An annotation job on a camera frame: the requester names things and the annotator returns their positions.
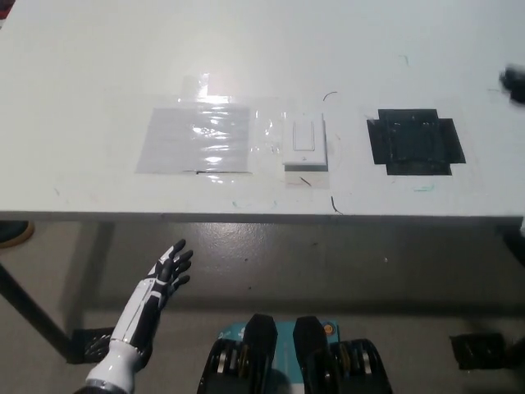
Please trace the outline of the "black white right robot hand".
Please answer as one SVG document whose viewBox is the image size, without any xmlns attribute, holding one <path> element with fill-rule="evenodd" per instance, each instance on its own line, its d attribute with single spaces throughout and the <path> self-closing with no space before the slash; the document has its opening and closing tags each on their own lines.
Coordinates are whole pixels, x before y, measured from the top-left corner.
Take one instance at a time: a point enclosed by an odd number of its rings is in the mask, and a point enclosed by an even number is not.
<svg viewBox="0 0 525 394">
<path fill-rule="evenodd" d="M 525 75 L 523 66 L 508 65 L 499 76 L 502 90 L 509 101 L 519 106 L 525 104 Z"/>
</svg>

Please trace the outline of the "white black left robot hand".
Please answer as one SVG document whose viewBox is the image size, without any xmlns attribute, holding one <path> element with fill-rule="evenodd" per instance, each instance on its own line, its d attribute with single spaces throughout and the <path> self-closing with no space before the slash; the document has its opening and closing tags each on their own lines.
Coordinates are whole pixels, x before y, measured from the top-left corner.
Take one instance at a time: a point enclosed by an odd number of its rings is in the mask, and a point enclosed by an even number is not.
<svg viewBox="0 0 525 394">
<path fill-rule="evenodd" d="M 186 240 L 171 246 L 139 281 L 112 332 L 111 341 L 136 349 L 141 355 L 153 347 L 162 311 L 169 299 L 189 282 L 192 250 Z"/>
</svg>

